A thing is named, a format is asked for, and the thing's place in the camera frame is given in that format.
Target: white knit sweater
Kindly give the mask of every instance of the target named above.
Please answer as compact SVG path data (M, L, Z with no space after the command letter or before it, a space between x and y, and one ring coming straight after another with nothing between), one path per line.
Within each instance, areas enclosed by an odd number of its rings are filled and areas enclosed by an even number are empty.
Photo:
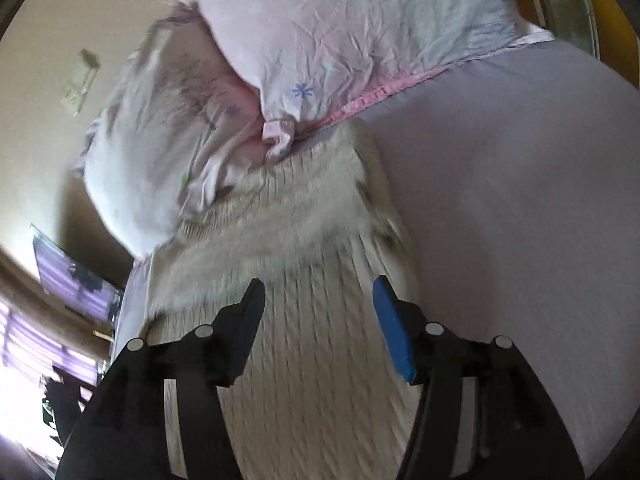
M386 274L415 299L407 240L361 121L262 168L153 256L144 335L181 338L239 300L267 299L244 375L220 398L247 480L375 479L398 472L419 389L392 367L372 306ZM186 476L175 389L168 447Z

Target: sunlight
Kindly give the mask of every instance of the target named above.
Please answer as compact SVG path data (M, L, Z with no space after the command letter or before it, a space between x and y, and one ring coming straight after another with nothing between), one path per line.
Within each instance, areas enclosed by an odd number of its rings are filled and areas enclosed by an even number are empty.
M57 462L63 449L42 420L43 396L36 384L0 365L0 433Z

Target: wall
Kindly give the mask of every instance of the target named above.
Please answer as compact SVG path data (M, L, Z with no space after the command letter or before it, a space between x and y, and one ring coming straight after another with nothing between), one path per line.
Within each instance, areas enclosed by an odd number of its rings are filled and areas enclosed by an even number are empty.
M638 37L616 0L591 0L600 41L600 60L638 88Z
M0 249L30 273L33 223L101 276L126 280L129 255L70 169L120 66L167 12L157 0L25 0L0 40ZM71 117L60 99L82 48L100 71Z

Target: pink fabric trim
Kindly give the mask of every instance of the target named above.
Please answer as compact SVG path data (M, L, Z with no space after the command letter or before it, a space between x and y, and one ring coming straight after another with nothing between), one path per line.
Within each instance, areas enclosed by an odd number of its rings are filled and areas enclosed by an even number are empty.
M318 128L322 128L324 126L330 126L331 124L339 123L340 121L348 119L349 117L354 116L357 113L360 113L364 109L369 108L371 105L379 103L380 101L383 101L387 97L401 90L404 90L405 88L409 88L411 86L417 85L418 83L426 81L427 79L436 77L438 74L441 74L442 72L444 72L445 70L448 70L449 68L460 66L462 64L465 64L466 62L473 61L473 60L487 59L489 57L502 54L503 52L508 52L510 50L518 50L526 46L528 45L521 44L516 46L507 46L504 48L500 48L498 50L494 50L493 52L489 52L487 54L482 54L480 56L466 57L465 59L461 59L459 61L455 61L453 63L449 63L444 66L438 66L438 67L432 68L431 70L427 70L427 72L423 72L421 74L400 76L398 78L392 79L388 83L383 84L378 88L375 88L369 92L366 92L365 94L361 95L357 99L354 99L353 101L344 105L342 108L340 108L340 110L338 110L337 112L334 112L325 120L322 120L322 121L319 121L318 123L313 124L301 136L299 136L299 138L305 137L307 134L312 133Z
M281 119L264 123L262 140L271 145L264 157L265 162L275 163L287 155L295 133L296 123L293 120Z

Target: pillow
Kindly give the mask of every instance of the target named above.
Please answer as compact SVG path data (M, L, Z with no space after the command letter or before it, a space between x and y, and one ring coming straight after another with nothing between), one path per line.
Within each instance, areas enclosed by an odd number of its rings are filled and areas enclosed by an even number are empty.
M195 12L156 22L127 61L84 155L84 182L107 229L137 258L264 164L255 90Z
M76 160L73 168L71 169L72 173L78 177L84 177L84 165L86 163L86 154L89 153L92 144L94 143L95 134L98 132L100 128L100 117L94 119L94 122L89 124L89 127L84 132L84 148L82 149L82 153Z
M510 0L170 1L199 9L281 140L518 37Z

